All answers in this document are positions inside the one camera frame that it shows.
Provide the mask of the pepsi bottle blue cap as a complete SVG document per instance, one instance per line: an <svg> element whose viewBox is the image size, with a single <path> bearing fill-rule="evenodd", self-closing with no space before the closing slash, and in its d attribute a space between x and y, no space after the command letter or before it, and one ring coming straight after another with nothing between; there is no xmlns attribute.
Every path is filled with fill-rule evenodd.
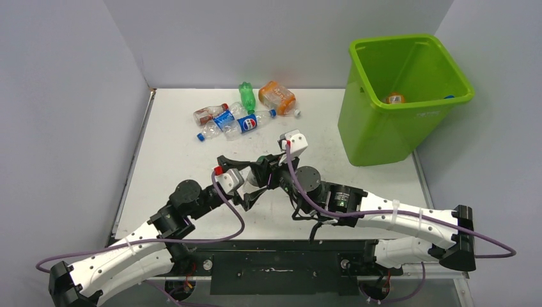
<svg viewBox="0 0 542 307"><path fill-rule="evenodd" d="M234 140L243 134L264 127L275 119L277 113L271 109L257 111L239 119L234 119L224 126L223 132L228 141Z"/></svg>

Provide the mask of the blue label crushed bottle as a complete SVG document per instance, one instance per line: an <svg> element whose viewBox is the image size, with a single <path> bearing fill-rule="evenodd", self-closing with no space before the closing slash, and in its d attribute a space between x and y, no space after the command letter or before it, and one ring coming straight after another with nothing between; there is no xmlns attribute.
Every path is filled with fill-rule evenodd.
<svg viewBox="0 0 542 307"><path fill-rule="evenodd" d="M226 124L232 122L234 119L239 119L248 115L248 112L244 109L240 102L234 102L232 104L228 104L228 106L229 109L227 111L201 126L202 130L197 134L197 138L200 141L215 138L222 133Z"/></svg>

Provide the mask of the small orange juice bottle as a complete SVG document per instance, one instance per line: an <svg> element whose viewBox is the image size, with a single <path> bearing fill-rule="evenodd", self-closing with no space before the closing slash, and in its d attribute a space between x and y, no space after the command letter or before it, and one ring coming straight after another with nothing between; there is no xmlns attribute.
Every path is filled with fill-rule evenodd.
<svg viewBox="0 0 542 307"><path fill-rule="evenodd" d="M400 93L393 92L386 96L383 102L386 104L404 104L406 103L406 98Z"/></svg>

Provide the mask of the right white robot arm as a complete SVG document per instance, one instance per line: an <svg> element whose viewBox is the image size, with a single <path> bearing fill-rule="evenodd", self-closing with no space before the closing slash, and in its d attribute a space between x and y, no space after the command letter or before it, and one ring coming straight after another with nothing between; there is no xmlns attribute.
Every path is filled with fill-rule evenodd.
<svg viewBox="0 0 542 307"><path fill-rule="evenodd" d="M377 274L403 264L437 262L455 271L476 269L472 209L458 205L435 210L407 205L348 185L326 182L317 169L287 161L285 155L261 156L251 165L247 179L265 189L282 189L295 213L315 219L318 226L379 228L400 233L402 239L378 239L361 257L364 270Z"/></svg>

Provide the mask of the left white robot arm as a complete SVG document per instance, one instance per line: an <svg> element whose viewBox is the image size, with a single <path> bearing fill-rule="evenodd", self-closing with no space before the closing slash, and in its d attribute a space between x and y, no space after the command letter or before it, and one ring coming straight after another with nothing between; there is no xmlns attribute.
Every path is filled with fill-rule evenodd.
<svg viewBox="0 0 542 307"><path fill-rule="evenodd" d="M194 231L192 221L226 204L249 208L237 190L249 168L255 185L265 191L272 168L266 157L256 162L220 156L212 173L214 183L202 188L195 180L180 182L167 203L126 237L103 251L85 254L68 264L61 261L49 271L49 294L55 306L101 306L116 294L148 278L190 269L189 250L182 241Z"/></svg>

